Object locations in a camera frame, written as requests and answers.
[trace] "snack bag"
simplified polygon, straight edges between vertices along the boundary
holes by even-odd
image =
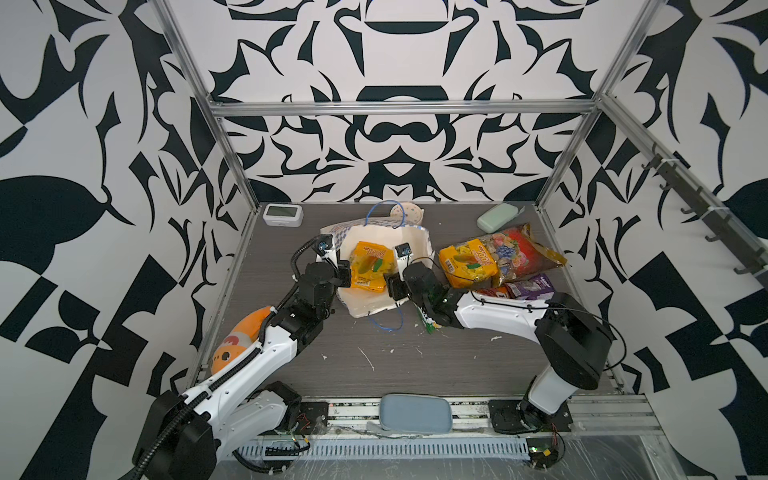
[[[386,288],[385,273],[395,270],[395,254],[376,243],[358,242],[349,258],[352,287],[382,293]]]
[[[504,287],[511,294],[510,298],[517,300],[549,300],[554,296],[552,282],[543,273],[534,275],[528,280],[505,283]]]
[[[529,223],[484,235],[479,240],[498,266],[493,286],[501,286],[568,262],[561,254],[534,242]]]
[[[498,273],[496,262],[477,239],[440,250],[440,266],[454,288],[466,288]]]
[[[480,295],[494,296],[496,298],[514,298],[509,292],[509,289],[507,289],[507,285],[508,284],[494,288],[481,288],[480,290],[475,290],[475,292]]]

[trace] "white debris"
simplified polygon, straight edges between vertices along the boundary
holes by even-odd
[[[362,350],[360,347],[357,347],[357,349],[360,351],[360,353],[362,353],[362,356],[364,356],[364,357],[366,358],[366,360],[368,360],[368,365],[371,365],[371,370],[373,370],[373,371],[375,372],[375,371],[376,371],[376,368],[375,368],[375,367],[373,366],[373,364],[371,363],[371,359],[369,359],[369,358],[368,358],[368,356],[366,355],[366,353],[365,353],[365,352],[363,352],[363,350]]]

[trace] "blue string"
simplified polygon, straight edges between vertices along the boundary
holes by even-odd
[[[368,219],[371,216],[371,214],[373,213],[373,210],[376,207],[378,207],[379,205],[385,204],[386,202],[395,202],[396,204],[398,204],[400,206],[400,210],[402,210],[402,222],[400,222],[400,226],[399,227],[392,227],[392,228],[400,228],[400,227],[404,227],[406,225],[406,209],[402,207],[402,204],[400,202],[398,202],[397,200],[382,200],[382,201],[378,202],[376,205],[374,205],[373,207],[371,207],[371,210],[368,210],[368,214],[366,215],[366,222],[363,225],[364,227],[368,226]]]
[[[406,321],[406,318],[402,314],[402,310],[400,309],[400,305],[397,305],[397,311],[400,312],[400,326],[396,329],[389,328],[388,326],[381,326],[378,322],[376,322],[376,319],[374,319],[372,316],[368,316],[368,320],[373,322],[374,325],[378,326],[380,329],[384,330],[385,332],[396,332],[402,328],[402,324]]]

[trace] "black and white patterned wall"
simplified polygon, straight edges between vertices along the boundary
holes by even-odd
[[[670,0],[617,89],[664,145],[763,239],[768,10]],[[547,206],[586,304],[627,340],[688,475],[768,475],[768,293],[603,116]]]
[[[263,201],[535,200],[579,114],[228,118]]]
[[[590,98],[637,0],[173,0],[222,102]],[[534,200],[576,114],[230,118],[260,200]]]
[[[145,0],[0,5],[3,478],[119,478],[249,213]]]

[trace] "green soap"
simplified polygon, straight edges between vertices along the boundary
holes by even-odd
[[[478,227],[486,233],[498,232],[524,209],[525,207],[518,209],[515,205],[510,204],[496,205],[478,218]]]

